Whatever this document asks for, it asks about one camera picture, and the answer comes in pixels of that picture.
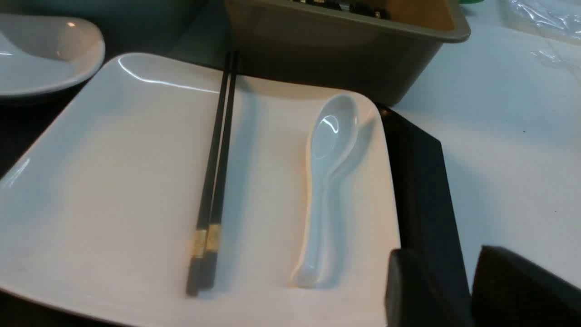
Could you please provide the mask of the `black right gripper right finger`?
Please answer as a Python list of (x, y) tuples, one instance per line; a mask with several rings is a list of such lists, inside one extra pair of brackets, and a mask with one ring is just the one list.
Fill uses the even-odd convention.
[(472, 287), (477, 327), (578, 327), (578, 287), (500, 246), (483, 246)]

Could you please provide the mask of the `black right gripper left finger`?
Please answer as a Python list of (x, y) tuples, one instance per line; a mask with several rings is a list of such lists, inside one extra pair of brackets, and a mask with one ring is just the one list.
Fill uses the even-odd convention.
[(389, 327), (453, 327), (454, 315), (423, 261), (410, 250), (390, 252), (384, 295)]

